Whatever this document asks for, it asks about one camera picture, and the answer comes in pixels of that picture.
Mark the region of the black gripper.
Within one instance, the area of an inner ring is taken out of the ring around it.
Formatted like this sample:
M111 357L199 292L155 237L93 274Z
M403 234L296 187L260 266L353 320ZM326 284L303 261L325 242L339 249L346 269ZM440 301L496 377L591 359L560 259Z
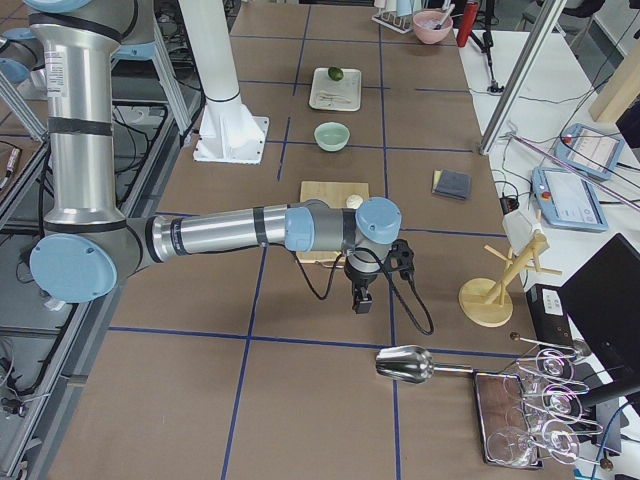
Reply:
M368 288L380 273L379 265L376 262L362 262L357 257L348 257L344 266L344 272L346 277L351 281L353 311L356 314L368 314L373 304L373 299Z

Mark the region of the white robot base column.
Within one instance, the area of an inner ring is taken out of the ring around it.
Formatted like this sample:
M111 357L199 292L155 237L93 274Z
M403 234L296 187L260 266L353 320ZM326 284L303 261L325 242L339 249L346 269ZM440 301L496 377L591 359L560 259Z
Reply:
M252 115L241 98L223 3L185 0L179 5L205 97L194 159L256 165L269 119Z

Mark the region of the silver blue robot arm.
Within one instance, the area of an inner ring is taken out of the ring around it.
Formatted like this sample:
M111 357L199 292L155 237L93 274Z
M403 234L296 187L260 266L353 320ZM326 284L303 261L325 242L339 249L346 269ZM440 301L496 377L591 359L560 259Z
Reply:
M42 42L54 205L30 255L36 283L54 298L84 303L152 264L199 253L279 245L338 251L355 310L384 270L401 212L373 197L355 209L322 201L255 207L191 218L128 218L116 205L111 61L154 27L145 1L33 1L30 28Z

